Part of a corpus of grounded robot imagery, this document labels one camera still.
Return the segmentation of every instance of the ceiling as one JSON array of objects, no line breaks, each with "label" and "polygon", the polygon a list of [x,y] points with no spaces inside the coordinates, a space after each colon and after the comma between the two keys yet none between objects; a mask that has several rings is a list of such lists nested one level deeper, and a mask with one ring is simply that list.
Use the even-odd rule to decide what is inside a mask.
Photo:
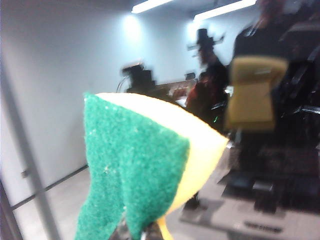
[{"label": "ceiling", "polygon": [[[133,0],[132,6],[144,2],[145,0]],[[174,0],[164,4],[165,7],[174,8],[188,14],[196,14],[211,10],[239,0]]]},{"label": "ceiling", "polygon": [[[128,0],[131,7],[142,3],[146,0]],[[198,13],[203,13],[208,10],[212,10],[224,5],[232,4],[238,2],[239,0],[173,0],[160,7],[158,10],[163,11],[165,8],[173,8],[178,11],[183,11],[191,16]],[[301,2],[312,2],[320,0],[286,0],[286,10],[287,12],[295,12],[297,8],[301,5]]]}]

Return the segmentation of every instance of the man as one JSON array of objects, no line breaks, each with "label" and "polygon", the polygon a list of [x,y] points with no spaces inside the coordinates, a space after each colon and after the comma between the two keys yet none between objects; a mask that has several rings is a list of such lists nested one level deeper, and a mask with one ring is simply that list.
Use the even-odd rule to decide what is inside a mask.
[{"label": "man", "polygon": [[312,15],[312,7],[304,4],[297,13],[284,14],[285,3],[286,0],[257,1],[260,18],[236,37],[234,57],[264,55],[290,58],[290,46],[281,41],[281,37],[293,24],[307,20]]},{"label": "man", "polygon": [[198,55],[202,65],[207,66],[205,81],[199,81],[190,92],[187,100],[187,110],[198,116],[213,127],[214,116],[212,106],[226,100],[224,88],[228,85],[227,68],[214,53],[216,42],[208,37],[207,29],[197,32]]}]

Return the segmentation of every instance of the fluorescent light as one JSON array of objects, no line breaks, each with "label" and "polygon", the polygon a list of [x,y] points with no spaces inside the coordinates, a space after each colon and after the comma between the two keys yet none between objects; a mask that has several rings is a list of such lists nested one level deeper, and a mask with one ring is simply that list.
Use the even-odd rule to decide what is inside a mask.
[{"label": "fluorescent light", "polygon": [[148,1],[144,1],[143,3],[135,5],[132,8],[132,13],[139,14],[139,13],[142,13],[142,12],[147,11],[149,9],[153,9],[157,6],[160,6],[162,4],[166,4],[171,1],[173,1],[173,0],[148,0]]},{"label": "fluorescent light", "polygon": [[195,15],[194,21],[201,21],[201,20],[213,18],[215,16],[219,16],[222,14],[226,14],[235,10],[250,7],[252,5],[255,5],[256,1],[257,0],[242,0],[242,1],[237,1],[228,5],[222,6],[222,7],[218,7],[216,9]]}]

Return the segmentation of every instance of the white wall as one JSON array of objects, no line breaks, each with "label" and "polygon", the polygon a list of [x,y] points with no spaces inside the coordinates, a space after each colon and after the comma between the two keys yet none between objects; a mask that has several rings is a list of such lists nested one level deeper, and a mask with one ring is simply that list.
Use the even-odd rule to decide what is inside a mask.
[{"label": "white wall", "polygon": [[[137,59],[153,69],[158,83],[181,79],[188,71],[199,73],[198,60],[186,46],[201,26],[181,12],[151,10],[133,16],[115,2],[103,8],[78,2],[1,2],[2,65],[45,186],[86,163],[84,92],[114,92],[121,67]],[[230,14],[202,24],[215,36],[226,32],[225,42],[216,47],[225,64],[231,59],[236,35],[256,17],[246,11]],[[9,119],[1,108],[2,116],[1,172],[14,205],[31,192],[27,180],[20,177],[24,166],[9,140]]]}]

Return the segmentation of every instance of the tiled floor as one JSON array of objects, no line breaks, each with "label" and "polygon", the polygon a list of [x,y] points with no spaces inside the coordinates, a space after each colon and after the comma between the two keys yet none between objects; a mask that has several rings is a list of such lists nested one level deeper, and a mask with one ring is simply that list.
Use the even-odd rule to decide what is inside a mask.
[{"label": "tiled floor", "polygon": [[[60,183],[47,192],[47,197],[63,240],[72,240],[76,231],[77,217],[84,203],[90,184],[88,170],[84,170]],[[206,198],[221,194],[221,190],[212,188],[213,177],[201,191]],[[168,228],[175,240],[227,240],[224,232],[191,225],[179,221],[180,209],[167,217]],[[37,212],[35,200],[14,211],[24,240],[46,240],[43,226]]]}]

